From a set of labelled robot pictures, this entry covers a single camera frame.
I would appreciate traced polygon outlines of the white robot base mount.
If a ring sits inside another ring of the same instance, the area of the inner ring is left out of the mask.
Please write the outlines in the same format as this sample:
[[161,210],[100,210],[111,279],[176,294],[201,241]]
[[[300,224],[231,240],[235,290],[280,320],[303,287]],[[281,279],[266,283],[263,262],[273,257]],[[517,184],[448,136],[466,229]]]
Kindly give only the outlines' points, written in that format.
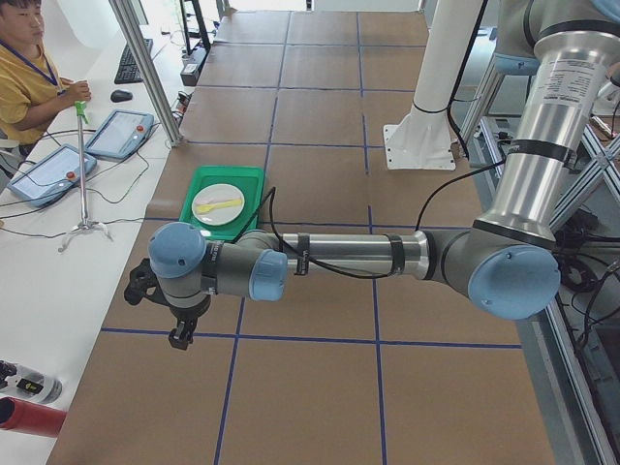
[[449,112],[461,68],[486,9],[482,0],[443,0],[436,6],[411,109],[384,127],[390,170],[453,171]]

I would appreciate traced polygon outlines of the person's hand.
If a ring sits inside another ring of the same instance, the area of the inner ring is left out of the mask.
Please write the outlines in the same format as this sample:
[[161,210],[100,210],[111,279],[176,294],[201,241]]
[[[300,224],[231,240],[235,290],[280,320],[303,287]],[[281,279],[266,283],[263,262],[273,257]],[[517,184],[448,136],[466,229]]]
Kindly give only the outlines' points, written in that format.
[[69,106],[73,105],[75,102],[89,102],[92,98],[92,94],[88,81],[80,80],[71,83],[63,94],[63,98]]

